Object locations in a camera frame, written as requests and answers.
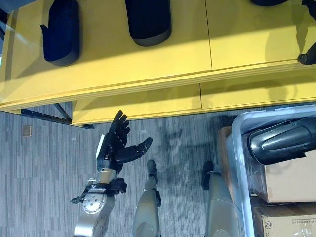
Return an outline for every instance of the robotic hand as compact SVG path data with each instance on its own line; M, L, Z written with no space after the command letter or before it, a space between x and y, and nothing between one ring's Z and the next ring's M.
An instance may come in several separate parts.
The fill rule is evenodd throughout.
M109 216L115 205L114 195L125 193L127 184L117 178L123 164L140 158L153 142L147 138L137 146L125 147L130 132L129 121L122 111L115 115L109 132L102 135L97 149L97 178L71 203L82 203L84 213L77 222L74 237L103 237L109 224Z

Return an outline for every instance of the yellow shelf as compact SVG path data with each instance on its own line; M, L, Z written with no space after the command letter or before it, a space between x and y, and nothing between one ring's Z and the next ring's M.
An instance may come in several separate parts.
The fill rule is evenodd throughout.
M296 58L314 43L316 35L314 20L299 2L259 7L250 0L171 0L170 38L155 47L140 47L129 35L123 0L78 0L82 55L71 66L56 67L43 58L40 30L40 24L48 23L52 2L37 0L9 16L0 68L1 110L97 101L205 82L221 87L248 76L253 77L245 86L252 85L257 75L308 71ZM238 95L246 97L253 89L249 86ZM310 93L302 84L297 89L300 95ZM211 109L238 108L237 102L220 102L228 98L218 96L222 106ZM277 103L266 97L257 103L264 101ZM156 109L151 114L174 113Z
M118 110L129 119L156 118L201 109L200 86L186 85L73 102L73 125L109 122Z
M316 101L316 67L202 83L201 95L206 110Z
M73 125L110 122L118 110L130 119L205 113L316 101L316 67L74 102Z
M47 25L52 2L38 0L9 17L0 108L17 109L29 101L52 103L65 96L71 100L92 90L211 70L204 0L171 0L172 34L154 47L140 47L129 35L123 0L78 0L82 55L68 67L43 58L40 24Z
M213 70L297 59L316 40L302 1L273 7L250 0L206 0Z

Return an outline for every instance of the plastic bin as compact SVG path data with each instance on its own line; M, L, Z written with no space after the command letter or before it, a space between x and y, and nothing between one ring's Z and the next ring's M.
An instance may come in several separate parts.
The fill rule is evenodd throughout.
M316 105L246 112L239 115L233 122L232 134L227 138L226 143L232 172L235 205L240 211L240 222L243 225L243 232L246 237L255 237L255 232L241 136L261 126L303 117L316 118Z

